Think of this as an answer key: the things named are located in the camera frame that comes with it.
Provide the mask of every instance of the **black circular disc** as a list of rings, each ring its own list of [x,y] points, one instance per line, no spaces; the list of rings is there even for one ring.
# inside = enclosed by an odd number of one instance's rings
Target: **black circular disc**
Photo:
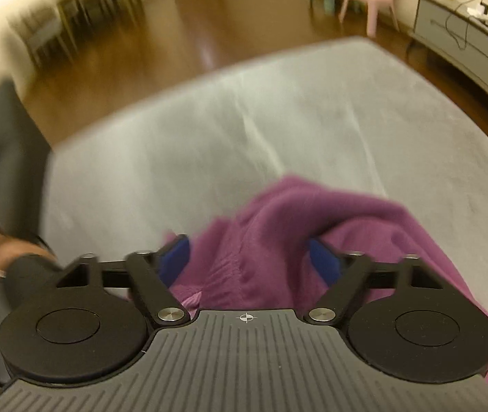
[[[99,317],[88,310],[65,308],[46,314],[36,331],[54,344],[75,344],[91,338],[99,330]]]
[[[372,301],[351,317],[347,336],[369,365],[403,380],[447,383],[488,369],[488,317],[453,290]]]
[[[146,339],[138,309],[90,286],[41,293],[0,325],[0,351],[11,372],[55,384],[113,373],[139,354]]]

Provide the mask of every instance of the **gray ribbed plate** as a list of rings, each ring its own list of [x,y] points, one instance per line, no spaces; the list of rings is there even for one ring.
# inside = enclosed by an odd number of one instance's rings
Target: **gray ribbed plate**
[[[292,310],[202,311],[188,326],[158,332],[109,380],[58,389],[18,380],[0,396],[0,412],[271,410],[488,412],[488,383],[392,378],[353,355],[336,329],[303,323]]]

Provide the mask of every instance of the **human hand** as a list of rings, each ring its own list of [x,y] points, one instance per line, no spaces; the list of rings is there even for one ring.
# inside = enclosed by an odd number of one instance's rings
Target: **human hand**
[[[6,271],[13,261],[25,254],[36,254],[55,261],[55,257],[42,247],[31,242],[0,234],[0,271]]]

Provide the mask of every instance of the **wooden floor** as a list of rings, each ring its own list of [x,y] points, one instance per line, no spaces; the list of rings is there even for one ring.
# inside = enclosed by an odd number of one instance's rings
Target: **wooden floor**
[[[55,145],[142,98],[264,54],[349,35],[365,35],[365,16],[345,25],[310,11],[306,0],[150,0],[139,26],[122,21],[97,33],[73,64],[43,72],[25,98]],[[406,60],[409,38],[380,24],[377,43]],[[478,87],[422,47],[408,64],[448,95],[488,135],[488,101]]]

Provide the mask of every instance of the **drawer handle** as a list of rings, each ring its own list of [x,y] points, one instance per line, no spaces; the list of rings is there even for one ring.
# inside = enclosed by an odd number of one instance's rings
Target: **drawer handle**
[[[455,36],[457,38],[459,38],[460,40],[463,40],[465,42],[465,46],[471,46],[471,48],[475,49],[479,54],[483,55],[484,57],[486,57],[486,60],[488,60],[488,56],[486,53],[483,53],[479,48],[477,48],[476,46],[474,46],[470,41],[464,39],[461,35],[459,34],[456,34],[455,32],[452,31],[452,34],[450,34],[450,31],[446,29],[446,26],[444,26],[443,24],[440,24],[439,22],[435,21],[435,20],[431,20],[431,24],[434,24],[436,26],[438,26],[439,28],[443,29],[444,32],[446,32],[446,34],[450,35],[450,36]]]

